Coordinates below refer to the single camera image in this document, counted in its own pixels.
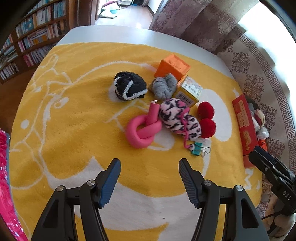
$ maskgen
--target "red ball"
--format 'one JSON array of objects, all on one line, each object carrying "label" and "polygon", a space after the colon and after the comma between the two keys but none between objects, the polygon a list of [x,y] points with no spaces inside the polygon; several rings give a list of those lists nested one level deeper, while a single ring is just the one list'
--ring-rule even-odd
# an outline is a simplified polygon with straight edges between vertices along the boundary
[{"label": "red ball", "polygon": [[216,123],[208,118],[200,121],[200,127],[202,130],[201,138],[212,137],[216,132]]},{"label": "red ball", "polygon": [[204,118],[213,119],[214,117],[214,107],[209,102],[201,102],[197,108],[197,116],[200,120]]}]

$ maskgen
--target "pink knot toy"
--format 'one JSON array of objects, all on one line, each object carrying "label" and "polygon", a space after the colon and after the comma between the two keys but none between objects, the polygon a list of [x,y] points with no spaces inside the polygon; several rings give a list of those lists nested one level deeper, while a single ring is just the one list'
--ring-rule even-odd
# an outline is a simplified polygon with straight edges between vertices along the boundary
[{"label": "pink knot toy", "polygon": [[157,100],[150,103],[147,115],[139,115],[131,119],[126,127],[126,138],[135,148],[145,148],[151,145],[157,134],[162,128],[162,122],[158,119],[160,105],[156,104]]}]

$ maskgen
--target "pink string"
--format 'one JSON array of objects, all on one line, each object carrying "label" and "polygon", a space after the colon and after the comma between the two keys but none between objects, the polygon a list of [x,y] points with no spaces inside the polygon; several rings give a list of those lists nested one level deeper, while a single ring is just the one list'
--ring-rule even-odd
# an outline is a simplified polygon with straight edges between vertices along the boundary
[{"label": "pink string", "polygon": [[184,138],[184,142],[183,142],[183,146],[186,149],[190,148],[190,145],[186,145],[186,141],[188,139],[188,130],[187,130],[187,120],[184,118],[184,114],[189,112],[189,107],[187,107],[186,109],[184,109],[181,113],[180,113],[180,118],[181,118],[181,123],[184,125],[184,130],[182,132],[185,132],[185,138]]}]

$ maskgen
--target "yellow blanket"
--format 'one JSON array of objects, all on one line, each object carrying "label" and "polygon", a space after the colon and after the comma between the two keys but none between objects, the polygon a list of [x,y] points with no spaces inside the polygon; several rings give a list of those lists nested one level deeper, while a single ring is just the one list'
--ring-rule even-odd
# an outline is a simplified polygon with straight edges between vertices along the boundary
[{"label": "yellow blanket", "polygon": [[[112,84],[120,71],[132,71],[146,83],[170,52],[144,45],[78,43],[54,47],[32,77],[17,110],[10,151],[12,195],[29,238],[53,190],[82,185],[119,158],[122,171],[110,203],[101,211],[111,241],[190,240],[199,210],[185,193],[178,161],[217,185],[241,184],[257,205],[261,173],[245,169],[238,124],[231,101],[238,84],[199,61],[176,54],[191,65],[188,75],[203,88],[202,100],[215,108],[217,132],[205,145],[204,158],[183,148],[183,138],[164,128],[154,143],[134,149],[126,141],[128,121],[146,113],[153,94],[119,101]],[[191,109],[195,115],[196,108]],[[216,240],[222,236],[221,207]],[[75,210],[79,240],[83,238],[79,209]]]}]

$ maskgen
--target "bolt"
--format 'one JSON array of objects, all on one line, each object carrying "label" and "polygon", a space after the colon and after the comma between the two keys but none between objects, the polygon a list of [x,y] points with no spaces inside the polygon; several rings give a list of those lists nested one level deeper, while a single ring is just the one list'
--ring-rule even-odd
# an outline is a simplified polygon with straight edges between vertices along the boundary
[{"label": "bolt", "polygon": [[96,183],[95,180],[89,180],[89,181],[87,182],[87,185],[88,185],[88,186],[93,186],[95,183]]},{"label": "bolt", "polygon": [[211,186],[212,185],[212,182],[210,180],[204,180],[204,184],[206,186]]},{"label": "bolt", "polygon": [[239,192],[241,192],[241,191],[243,190],[242,186],[240,186],[240,185],[237,185],[237,186],[235,187],[235,189],[238,190]]},{"label": "bolt", "polygon": [[57,187],[57,191],[58,191],[58,192],[63,191],[63,190],[64,190],[64,186],[61,185],[61,186],[58,186],[58,187]]}]

